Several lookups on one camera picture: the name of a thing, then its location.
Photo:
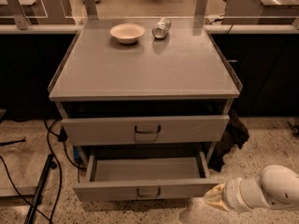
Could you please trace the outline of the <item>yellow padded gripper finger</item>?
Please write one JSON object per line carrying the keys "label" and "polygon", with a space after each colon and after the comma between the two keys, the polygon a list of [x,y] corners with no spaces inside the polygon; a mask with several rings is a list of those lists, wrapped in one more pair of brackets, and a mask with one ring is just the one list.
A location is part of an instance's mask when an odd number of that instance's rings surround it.
{"label": "yellow padded gripper finger", "polygon": [[228,212],[229,208],[223,200],[224,188],[225,188],[225,185],[223,183],[220,183],[219,185],[210,189],[204,195],[204,202],[213,208]]}

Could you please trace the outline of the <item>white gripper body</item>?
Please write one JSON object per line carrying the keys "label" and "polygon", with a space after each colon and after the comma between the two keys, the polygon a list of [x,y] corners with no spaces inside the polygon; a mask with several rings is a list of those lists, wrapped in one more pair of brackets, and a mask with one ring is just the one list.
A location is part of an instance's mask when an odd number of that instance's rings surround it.
{"label": "white gripper body", "polygon": [[225,184],[223,200],[237,213],[249,212],[259,203],[260,187],[256,178],[236,178]]}

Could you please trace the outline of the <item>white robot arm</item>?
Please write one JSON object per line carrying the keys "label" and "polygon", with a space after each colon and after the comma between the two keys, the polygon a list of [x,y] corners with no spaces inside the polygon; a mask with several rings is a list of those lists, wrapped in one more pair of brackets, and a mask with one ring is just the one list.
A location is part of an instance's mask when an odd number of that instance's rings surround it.
{"label": "white robot arm", "polygon": [[299,210],[299,174],[281,165],[266,166],[253,178],[235,178],[209,190],[204,201],[222,211]]}

